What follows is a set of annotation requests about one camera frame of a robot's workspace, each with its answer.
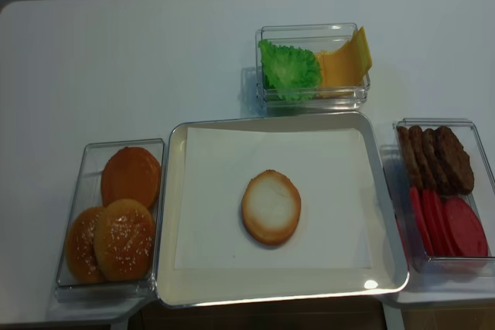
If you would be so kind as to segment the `tomato slice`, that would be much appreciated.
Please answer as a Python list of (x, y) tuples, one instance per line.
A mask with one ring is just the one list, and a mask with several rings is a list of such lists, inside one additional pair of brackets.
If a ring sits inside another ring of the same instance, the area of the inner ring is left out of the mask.
[(422, 204), (418, 189), (413, 186), (409, 190), (411, 206), (415, 215), (415, 221), (418, 226), (418, 231), (421, 234), (425, 252), (430, 256), (434, 256), (433, 245), (428, 234), (428, 229), (425, 223), (425, 218), (422, 212)]
[(487, 257), (488, 243), (473, 209), (459, 197), (445, 201), (445, 223), (456, 255)]
[(442, 245), (442, 255), (445, 257), (454, 257), (456, 250), (452, 244), (450, 232), (446, 224), (444, 205), (437, 192), (431, 191), (431, 198), (437, 235)]
[(435, 213), (432, 205), (432, 198), (429, 189), (422, 190), (422, 209), (425, 217), (425, 223), (428, 229), (429, 239), (432, 243), (432, 249), (436, 257), (445, 256), (445, 248), (442, 243), (442, 238), (437, 229), (435, 221)]

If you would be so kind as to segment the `brown patty front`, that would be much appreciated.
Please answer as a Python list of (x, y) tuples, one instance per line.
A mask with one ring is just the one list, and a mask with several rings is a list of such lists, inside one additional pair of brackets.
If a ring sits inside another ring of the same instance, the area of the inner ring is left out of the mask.
[(440, 126), (434, 134), (435, 154), (455, 193), (469, 195), (475, 179), (469, 155), (451, 128)]

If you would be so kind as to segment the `clear bun container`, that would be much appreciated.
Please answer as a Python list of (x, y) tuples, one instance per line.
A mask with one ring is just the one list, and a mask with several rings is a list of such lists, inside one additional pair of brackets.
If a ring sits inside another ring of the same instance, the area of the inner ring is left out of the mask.
[(139, 298), (155, 290), (166, 145), (85, 147), (56, 276), (56, 298)]

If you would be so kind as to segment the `clear lettuce cheese container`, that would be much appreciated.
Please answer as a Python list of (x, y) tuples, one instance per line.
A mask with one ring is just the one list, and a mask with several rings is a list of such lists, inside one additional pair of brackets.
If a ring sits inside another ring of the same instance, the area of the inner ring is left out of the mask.
[(264, 26), (256, 32), (256, 77), (257, 99), (261, 107), (269, 111), (355, 111), (367, 101), (370, 90), (369, 71), (362, 83), (354, 87), (321, 87), (315, 89), (311, 100), (279, 100), (276, 90), (267, 88), (267, 81), (261, 64), (261, 51), (258, 43), (268, 40), (277, 46), (294, 46), (311, 52), (333, 52), (348, 41), (355, 41), (359, 26), (354, 23), (318, 24), (302, 26)]

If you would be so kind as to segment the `orange cheese slice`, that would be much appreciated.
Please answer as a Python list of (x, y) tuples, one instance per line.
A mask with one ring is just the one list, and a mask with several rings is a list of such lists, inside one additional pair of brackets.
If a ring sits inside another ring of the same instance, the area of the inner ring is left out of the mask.
[(359, 86), (367, 74), (361, 69), (356, 41), (348, 41), (333, 52), (321, 51), (315, 57), (321, 69), (321, 87)]
[(361, 69), (364, 73), (367, 73), (372, 67), (372, 59), (370, 49), (367, 43), (367, 36), (363, 26), (355, 33), (355, 41), (357, 44), (357, 51), (360, 57)]

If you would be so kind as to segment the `smooth orange bun back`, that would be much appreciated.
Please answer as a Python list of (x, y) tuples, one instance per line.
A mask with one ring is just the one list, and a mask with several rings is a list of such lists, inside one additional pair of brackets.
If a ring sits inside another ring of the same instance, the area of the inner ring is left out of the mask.
[(151, 209), (159, 196), (161, 165), (146, 149), (124, 147), (107, 162), (101, 176), (103, 206), (133, 199)]

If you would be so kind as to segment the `sesame bun left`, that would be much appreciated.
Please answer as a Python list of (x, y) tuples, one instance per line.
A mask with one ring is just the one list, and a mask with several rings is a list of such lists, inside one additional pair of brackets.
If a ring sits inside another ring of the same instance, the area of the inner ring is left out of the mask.
[(90, 207), (71, 224), (64, 245), (67, 266), (74, 278), (82, 284), (104, 281), (94, 253), (94, 231), (104, 208)]

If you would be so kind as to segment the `clear patty tomato container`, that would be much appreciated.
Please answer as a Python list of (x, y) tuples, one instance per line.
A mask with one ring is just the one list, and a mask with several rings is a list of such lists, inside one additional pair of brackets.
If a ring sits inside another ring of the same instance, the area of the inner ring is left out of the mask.
[[(474, 189), (469, 195), (452, 192), (452, 195), (438, 193), (442, 204), (447, 199), (459, 197), (474, 211), (481, 222), (488, 243), (487, 257), (430, 257), (422, 242), (421, 234), (415, 221), (411, 206), (409, 190), (413, 185), (410, 182), (405, 162), (401, 153), (397, 127), (409, 129), (418, 125), (422, 132), (431, 128), (433, 131), (440, 126), (452, 129), (464, 150), (470, 157), (470, 164), (474, 174)], [(423, 274), (458, 274), (461, 276), (494, 275), (494, 177), (487, 160), (476, 125), (469, 120), (460, 119), (403, 119), (393, 124), (395, 144), (392, 148), (391, 166), (387, 171), (387, 181), (393, 195), (396, 215), (399, 219), (399, 230), (405, 239), (405, 248), (411, 264)]]

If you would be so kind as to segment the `orange cheese slice front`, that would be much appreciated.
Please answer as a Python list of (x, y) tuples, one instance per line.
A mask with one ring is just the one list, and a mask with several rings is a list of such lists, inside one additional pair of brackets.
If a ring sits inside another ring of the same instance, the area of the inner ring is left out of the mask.
[(321, 69), (321, 87), (359, 86), (367, 74), (361, 69), (356, 41), (348, 41), (333, 52), (321, 51), (315, 57)]

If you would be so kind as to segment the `white metal tray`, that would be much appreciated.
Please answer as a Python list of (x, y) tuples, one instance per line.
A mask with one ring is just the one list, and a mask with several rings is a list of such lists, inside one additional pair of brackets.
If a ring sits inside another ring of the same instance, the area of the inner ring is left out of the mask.
[[(178, 269), (175, 266), (179, 219), (190, 129), (299, 133), (355, 129), (363, 137), (374, 180), (364, 203), (368, 268)], [(381, 157), (369, 119), (359, 112), (204, 121), (177, 126), (169, 137), (157, 294), (168, 306), (206, 306), (257, 301), (381, 295), (400, 291), (409, 269), (388, 194)]]

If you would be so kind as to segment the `tomato slice front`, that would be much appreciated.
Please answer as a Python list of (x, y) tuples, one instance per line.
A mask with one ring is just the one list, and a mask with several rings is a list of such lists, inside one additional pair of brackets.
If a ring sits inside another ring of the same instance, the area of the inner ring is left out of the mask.
[(445, 223), (456, 255), (487, 257), (488, 243), (473, 209), (459, 197), (445, 201)]

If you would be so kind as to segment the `sesame bun right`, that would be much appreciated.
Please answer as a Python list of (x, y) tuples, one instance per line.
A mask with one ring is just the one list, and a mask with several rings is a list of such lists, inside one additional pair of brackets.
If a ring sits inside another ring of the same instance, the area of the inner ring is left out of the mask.
[(152, 264), (154, 241), (154, 219), (140, 202), (119, 199), (104, 207), (94, 231), (94, 253), (105, 279), (142, 279)]

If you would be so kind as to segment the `bottom bun half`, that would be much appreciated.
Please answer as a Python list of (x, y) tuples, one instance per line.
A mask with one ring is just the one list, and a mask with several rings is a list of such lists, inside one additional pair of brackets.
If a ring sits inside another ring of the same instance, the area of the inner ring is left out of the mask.
[(247, 232), (259, 243), (280, 246), (299, 224), (302, 199), (291, 180), (268, 169), (247, 185), (241, 200), (241, 219)]

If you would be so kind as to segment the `green lettuce leaf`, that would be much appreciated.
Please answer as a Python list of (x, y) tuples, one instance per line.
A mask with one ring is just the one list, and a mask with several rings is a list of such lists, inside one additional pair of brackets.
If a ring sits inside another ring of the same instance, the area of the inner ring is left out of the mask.
[(311, 100), (322, 82), (319, 62), (308, 49), (277, 46), (268, 40), (258, 43), (267, 88), (284, 101)]

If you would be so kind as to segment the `brown patty leftmost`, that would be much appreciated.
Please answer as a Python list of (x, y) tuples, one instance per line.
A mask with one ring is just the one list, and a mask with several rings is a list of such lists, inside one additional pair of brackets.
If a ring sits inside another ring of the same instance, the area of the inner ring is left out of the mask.
[(397, 127), (398, 139), (401, 145), (401, 153), (405, 162), (410, 182), (419, 191), (423, 190), (422, 175), (416, 162), (415, 153), (409, 138), (408, 129), (403, 126)]

